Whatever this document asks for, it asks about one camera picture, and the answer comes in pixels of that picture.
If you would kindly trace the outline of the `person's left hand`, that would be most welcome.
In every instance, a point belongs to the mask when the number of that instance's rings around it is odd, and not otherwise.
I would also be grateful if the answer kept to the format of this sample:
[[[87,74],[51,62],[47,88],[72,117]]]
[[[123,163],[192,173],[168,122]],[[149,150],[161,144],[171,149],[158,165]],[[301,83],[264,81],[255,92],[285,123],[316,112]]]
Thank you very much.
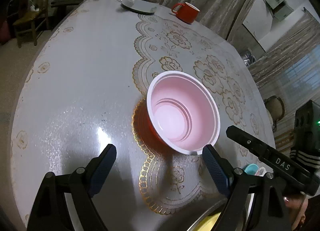
[[[305,195],[285,196],[283,199],[289,212],[291,230],[299,230],[305,222],[308,199]]]

